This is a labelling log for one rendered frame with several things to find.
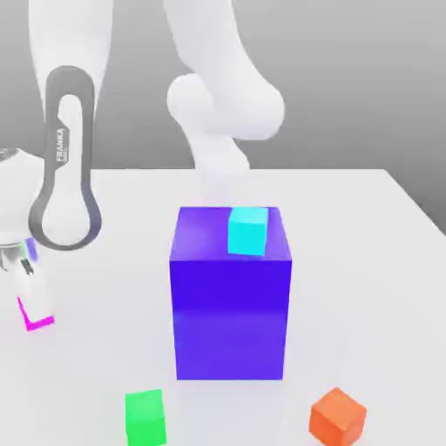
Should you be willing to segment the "small orange cube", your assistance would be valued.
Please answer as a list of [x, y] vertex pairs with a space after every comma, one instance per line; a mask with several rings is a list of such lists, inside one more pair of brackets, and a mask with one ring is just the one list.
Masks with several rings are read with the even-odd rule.
[[367, 409], [339, 388], [311, 407], [309, 432], [324, 446], [353, 446], [362, 435]]

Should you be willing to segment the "small green cube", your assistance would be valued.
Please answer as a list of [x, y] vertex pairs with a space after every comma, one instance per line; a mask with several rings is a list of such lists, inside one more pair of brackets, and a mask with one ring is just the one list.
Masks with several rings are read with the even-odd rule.
[[166, 419], [161, 389], [125, 395], [127, 446], [166, 444]]

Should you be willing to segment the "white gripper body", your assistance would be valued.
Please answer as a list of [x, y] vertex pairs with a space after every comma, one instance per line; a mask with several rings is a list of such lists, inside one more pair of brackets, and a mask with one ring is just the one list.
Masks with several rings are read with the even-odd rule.
[[28, 319], [38, 322], [53, 316], [50, 293], [43, 274], [39, 270], [30, 274], [17, 270], [15, 278], [18, 283], [18, 297]]

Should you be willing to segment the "small magenta cube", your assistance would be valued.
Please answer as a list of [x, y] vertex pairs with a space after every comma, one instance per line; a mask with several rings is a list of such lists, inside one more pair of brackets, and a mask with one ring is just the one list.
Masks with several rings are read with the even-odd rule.
[[37, 330], [39, 328], [43, 328], [43, 327], [46, 327], [46, 326], [50, 326], [51, 324], [53, 324], [55, 322], [55, 319], [54, 319], [53, 315], [45, 317], [45, 318], [43, 318], [42, 320], [39, 320], [39, 321], [31, 321], [29, 319], [28, 315], [25, 312], [24, 305], [21, 302], [20, 298], [17, 298], [17, 303], [18, 303], [18, 306], [19, 306], [20, 311], [22, 313], [22, 316], [24, 318], [24, 324], [25, 324], [26, 330], [28, 332], [35, 331], [35, 330]]

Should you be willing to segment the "small cyan cube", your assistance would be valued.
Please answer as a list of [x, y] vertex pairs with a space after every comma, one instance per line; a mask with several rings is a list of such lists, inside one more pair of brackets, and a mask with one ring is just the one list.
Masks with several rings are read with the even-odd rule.
[[228, 219], [227, 251], [232, 254], [263, 256], [267, 244], [268, 209], [236, 206]]

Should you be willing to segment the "large purple box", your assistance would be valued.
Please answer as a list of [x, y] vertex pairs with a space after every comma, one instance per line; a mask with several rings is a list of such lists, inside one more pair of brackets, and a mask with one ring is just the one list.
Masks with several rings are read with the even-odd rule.
[[179, 209], [169, 267], [180, 380], [283, 376], [293, 260], [280, 210], [268, 210], [264, 256], [227, 251], [230, 212]]

